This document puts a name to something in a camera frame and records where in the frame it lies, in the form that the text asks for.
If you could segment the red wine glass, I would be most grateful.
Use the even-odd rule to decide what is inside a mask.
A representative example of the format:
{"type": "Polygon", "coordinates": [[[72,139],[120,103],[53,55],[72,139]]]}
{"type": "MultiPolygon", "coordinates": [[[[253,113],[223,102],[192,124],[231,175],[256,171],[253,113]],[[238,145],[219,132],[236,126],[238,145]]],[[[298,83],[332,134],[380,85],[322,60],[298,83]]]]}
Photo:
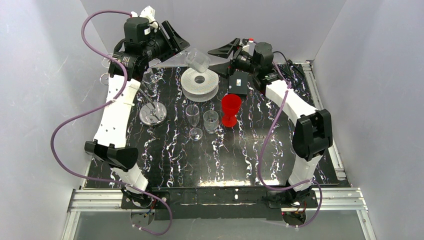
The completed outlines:
{"type": "Polygon", "coordinates": [[[234,127],[237,123],[236,115],[242,104],[241,98],[236,94],[227,94],[221,100],[221,108],[224,116],[221,119],[225,127],[234,127]]]}

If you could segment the clear champagne flute glass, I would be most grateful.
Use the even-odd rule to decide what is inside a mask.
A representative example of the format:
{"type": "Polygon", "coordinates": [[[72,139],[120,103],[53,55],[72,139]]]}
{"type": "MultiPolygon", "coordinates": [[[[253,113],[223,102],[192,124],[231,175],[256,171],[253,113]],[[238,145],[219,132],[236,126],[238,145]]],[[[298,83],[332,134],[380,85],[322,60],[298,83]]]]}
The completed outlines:
{"type": "Polygon", "coordinates": [[[185,109],[186,119],[188,120],[191,129],[189,137],[193,141],[199,141],[203,137],[203,131],[197,127],[200,121],[200,109],[197,105],[188,105],[185,109]]]}

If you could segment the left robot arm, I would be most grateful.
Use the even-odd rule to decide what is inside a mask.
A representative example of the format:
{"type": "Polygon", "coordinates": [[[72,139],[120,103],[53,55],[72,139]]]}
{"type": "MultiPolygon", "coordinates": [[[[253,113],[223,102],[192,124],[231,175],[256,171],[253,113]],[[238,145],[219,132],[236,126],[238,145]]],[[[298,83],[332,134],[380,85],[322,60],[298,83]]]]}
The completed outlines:
{"type": "Polygon", "coordinates": [[[110,62],[106,100],[111,104],[104,108],[93,140],[84,145],[87,154],[108,164],[136,196],[146,190],[148,180],[137,165],[138,149],[127,146],[133,101],[150,61],[164,62],[190,46],[167,20],[156,24],[147,17],[131,17],[124,23],[124,38],[115,45],[112,58],[125,67],[128,79],[119,64],[110,62]]]}

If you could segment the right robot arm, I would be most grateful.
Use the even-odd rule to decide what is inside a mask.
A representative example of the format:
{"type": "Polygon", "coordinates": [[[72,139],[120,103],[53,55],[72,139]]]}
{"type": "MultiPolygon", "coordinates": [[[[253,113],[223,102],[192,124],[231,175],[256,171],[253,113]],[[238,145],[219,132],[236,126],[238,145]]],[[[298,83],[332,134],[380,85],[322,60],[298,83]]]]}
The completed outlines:
{"type": "Polygon", "coordinates": [[[237,70],[252,75],[256,89],[279,106],[271,129],[281,113],[293,122],[295,130],[292,147],[295,162],[286,187],[267,186],[271,191],[284,192],[299,201],[312,189],[314,172],[319,161],[333,145],[332,117],[328,110],[317,109],[304,101],[291,88],[276,63],[271,44],[255,42],[252,38],[235,38],[230,43],[207,52],[211,56],[228,59],[228,62],[210,66],[210,70],[223,78],[231,77],[237,70]]]}

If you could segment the clear wide wine glass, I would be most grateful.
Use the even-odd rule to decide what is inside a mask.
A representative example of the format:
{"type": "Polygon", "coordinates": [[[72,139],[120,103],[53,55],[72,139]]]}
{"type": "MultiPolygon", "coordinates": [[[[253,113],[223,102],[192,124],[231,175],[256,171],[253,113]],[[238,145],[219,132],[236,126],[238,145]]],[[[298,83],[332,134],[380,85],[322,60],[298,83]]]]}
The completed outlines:
{"type": "Polygon", "coordinates": [[[144,72],[142,77],[142,82],[151,90],[157,91],[158,82],[160,81],[160,77],[154,73],[152,68],[148,68],[147,71],[144,72]]]}

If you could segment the clear martini glass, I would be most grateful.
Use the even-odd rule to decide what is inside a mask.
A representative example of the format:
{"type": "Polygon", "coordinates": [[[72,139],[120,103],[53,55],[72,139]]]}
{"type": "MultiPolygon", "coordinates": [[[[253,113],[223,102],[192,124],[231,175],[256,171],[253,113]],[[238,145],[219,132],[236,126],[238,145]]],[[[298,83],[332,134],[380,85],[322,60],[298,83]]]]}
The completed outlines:
{"type": "Polygon", "coordinates": [[[101,61],[101,64],[104,68],[109,69],[111,64],[114,64],[114,54],[113,53],[108,53],[107,57],[104,57],[101,61]]]}

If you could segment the chrome wine glass rack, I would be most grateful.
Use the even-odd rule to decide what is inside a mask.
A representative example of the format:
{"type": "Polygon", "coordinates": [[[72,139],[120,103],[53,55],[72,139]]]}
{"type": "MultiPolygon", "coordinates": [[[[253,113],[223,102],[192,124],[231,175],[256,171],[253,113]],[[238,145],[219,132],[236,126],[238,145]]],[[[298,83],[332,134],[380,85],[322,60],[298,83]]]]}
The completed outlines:
{"type": "Polygon", "coordinates": [[[145,126],[161,125],[167,117],[167,109],[163,103],[152,100],[150,94],[157,93],[157,91],[150,90],[143,83],[143,80],[138,91],[141,93],[143,99],[145,100],[145,103],[142,105],[138,114],[141,123],[145,126]]]}

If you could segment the black flat box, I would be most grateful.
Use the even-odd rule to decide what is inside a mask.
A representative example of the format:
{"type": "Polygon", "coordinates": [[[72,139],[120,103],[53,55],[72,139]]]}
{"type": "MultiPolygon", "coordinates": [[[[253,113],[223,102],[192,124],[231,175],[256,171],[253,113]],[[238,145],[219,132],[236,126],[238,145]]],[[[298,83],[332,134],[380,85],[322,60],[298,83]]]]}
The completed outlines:
{"type": "Polygon", "coordinates": [[[228,93],[244,98],[248,94],[249,74],[235,71],[228,79],[228,93]]]}

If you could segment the white filament spool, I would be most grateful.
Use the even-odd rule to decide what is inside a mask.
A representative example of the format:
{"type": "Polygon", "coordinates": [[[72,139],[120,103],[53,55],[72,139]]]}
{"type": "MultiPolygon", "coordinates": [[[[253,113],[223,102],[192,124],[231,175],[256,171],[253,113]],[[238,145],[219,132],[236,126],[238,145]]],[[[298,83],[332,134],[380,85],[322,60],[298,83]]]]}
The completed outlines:
{"type": "Polygon", "coordinates": [[[188,68],[183,72],[180,84],[187,99],[197,103],[207,102],[218,93],[219,76],[209,69],[199,73],[188,68]]]}

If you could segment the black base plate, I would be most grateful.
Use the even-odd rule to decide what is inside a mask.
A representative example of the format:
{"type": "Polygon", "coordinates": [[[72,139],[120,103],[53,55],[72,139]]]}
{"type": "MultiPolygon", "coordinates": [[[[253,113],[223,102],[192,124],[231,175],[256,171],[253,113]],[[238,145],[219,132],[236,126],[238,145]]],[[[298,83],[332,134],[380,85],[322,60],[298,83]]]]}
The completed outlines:
{"type": "Polygon", "coordinates": [[[150,193],[165,201],[173,219],[266,219],[280,220],[281,212],[314,209],[316,191],[301,198],[288,192],[271,191],[263,186],[153,188],[150,193]]]}

